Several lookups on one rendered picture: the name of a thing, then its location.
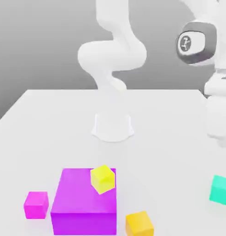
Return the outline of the small magenta cube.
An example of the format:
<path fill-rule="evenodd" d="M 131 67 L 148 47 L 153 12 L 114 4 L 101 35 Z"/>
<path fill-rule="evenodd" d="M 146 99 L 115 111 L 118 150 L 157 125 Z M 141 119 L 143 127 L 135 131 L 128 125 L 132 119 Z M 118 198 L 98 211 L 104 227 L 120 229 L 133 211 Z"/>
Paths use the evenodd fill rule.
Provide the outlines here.
<path fill-rule="evenodd" d="M 27 219 L 45 219 L 49 207 L 47 192 L 29 192 L 23 208 Z"/>

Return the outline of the small teal cube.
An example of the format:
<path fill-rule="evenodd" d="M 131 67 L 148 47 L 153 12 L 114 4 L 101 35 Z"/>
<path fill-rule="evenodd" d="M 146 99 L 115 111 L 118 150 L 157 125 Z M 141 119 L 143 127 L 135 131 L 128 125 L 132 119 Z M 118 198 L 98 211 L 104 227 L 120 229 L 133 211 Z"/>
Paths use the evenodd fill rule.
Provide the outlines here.
<path fill-rule="evenodd" d="M 226 205 L 226 177 L 214 175 L 209 200 Z"/>

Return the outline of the large purple box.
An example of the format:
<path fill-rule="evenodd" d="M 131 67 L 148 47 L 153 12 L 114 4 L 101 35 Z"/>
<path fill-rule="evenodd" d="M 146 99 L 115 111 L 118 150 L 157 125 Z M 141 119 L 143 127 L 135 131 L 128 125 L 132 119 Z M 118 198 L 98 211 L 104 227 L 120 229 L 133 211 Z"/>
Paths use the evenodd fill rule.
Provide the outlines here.
<path fill-rule="evenodd" d="M 116 188 L 98 194 L 89 168 L 64 168 L 51 209 L 55 235 L 116 235 Z"/>

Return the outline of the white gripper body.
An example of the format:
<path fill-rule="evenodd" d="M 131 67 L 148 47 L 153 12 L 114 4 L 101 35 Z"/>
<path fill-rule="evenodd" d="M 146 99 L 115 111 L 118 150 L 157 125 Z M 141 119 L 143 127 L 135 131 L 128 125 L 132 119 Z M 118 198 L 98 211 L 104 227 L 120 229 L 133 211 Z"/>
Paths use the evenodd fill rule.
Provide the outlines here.
<path fill-rule="evenodd" d="M 226 96 L 210 96 L 206 105 L 207 135 L 226 148 Z"/>

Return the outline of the small yellow cube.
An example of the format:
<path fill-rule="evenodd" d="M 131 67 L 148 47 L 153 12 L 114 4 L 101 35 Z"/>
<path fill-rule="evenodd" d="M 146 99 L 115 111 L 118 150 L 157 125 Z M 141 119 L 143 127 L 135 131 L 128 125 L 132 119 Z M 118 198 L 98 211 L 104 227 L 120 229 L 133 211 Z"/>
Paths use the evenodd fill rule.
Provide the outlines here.
<path fill-rule="evenodd" d="M 91 185 L 99 195 L 115 188 L 115 173 L 106 165 L 90 170 Z"/>

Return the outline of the small orange cube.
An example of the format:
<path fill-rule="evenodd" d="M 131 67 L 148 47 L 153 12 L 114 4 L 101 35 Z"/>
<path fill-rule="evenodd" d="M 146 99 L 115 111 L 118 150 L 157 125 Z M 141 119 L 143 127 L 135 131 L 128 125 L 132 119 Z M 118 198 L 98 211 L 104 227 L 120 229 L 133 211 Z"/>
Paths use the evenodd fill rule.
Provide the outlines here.
<path fill-rule="evenodd" d="M 154 226 L 146 211 L 127 215 L 125 228 L 127 236 L 154 236 Z"/>

